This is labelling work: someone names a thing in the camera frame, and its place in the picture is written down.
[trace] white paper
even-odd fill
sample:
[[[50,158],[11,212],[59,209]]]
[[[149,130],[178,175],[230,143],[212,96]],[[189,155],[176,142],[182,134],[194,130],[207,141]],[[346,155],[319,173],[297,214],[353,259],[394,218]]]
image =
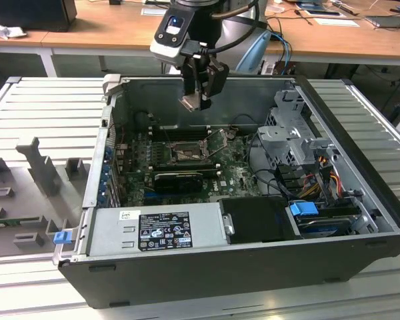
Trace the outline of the white paper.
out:
[[[4,27],[0,25],[0,38],[8,40],[8,38],[23,37],[27,35],[20,27]]]
[[[314,18],[314,20],[320,25],[336,25],[339,27],[360,27],[353,20],[324,19],[324,18]]]
[[[120,211],[119,219],[120,220],[138,219],[140,214],[141,210],[122,210]]]
[[[141,15],[156,15],[156,16],[164,16],[167,9],[150,9],[150,8],[142,8]]]

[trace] black computer case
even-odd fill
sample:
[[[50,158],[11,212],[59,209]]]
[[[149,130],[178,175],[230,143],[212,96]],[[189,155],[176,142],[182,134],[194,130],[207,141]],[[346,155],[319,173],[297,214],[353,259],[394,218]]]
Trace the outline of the black computer case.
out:
[[[0,25],[65,32],[77,15],[74,0],[1,0]]]

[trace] side panel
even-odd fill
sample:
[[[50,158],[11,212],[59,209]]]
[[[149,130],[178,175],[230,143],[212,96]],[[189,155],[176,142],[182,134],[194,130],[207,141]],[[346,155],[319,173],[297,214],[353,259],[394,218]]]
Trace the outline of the side panel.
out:
[[[240,251],[62,263],[60,272],[102,309],[347,281],[400,254],[400,236]]]

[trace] metal frame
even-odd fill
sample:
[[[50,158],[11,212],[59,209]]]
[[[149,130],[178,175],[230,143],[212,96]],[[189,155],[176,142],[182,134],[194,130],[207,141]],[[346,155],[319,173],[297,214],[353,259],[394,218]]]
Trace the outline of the metal frame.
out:
[[[39,55],[48,77],[59,77],[59,71],[53,61],[54,55],[96,55],[99,57],[101,70],[106,70],[107,66],[104,56],[118,57],[152,57],[150,50],[140,49],[106,49],[106,48],[70,48],[70,47],[18,47],[18,46],[0,46],[0,53],[29,53]],[[264,60],[272,65],[280,58],[280,54],[266,54]],[[373,57],[344,57],[344,56],[314,56],[298,55],[291,57],[296,62],[318,62],[318,63],[350,63],[367,65],[400,65],[400,59],[393,58],[373,58]]]

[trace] blue latch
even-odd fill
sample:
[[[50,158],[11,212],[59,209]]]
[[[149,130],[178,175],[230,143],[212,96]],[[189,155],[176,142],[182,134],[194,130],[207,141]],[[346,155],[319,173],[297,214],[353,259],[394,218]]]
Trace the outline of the blue latch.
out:
[[[318,215],[314,202],[295,202],[290,206],[292,215]]]
[[[72,231],[59,231],[55,233],[53,243],[56,245],[67,245],[71,243]]]

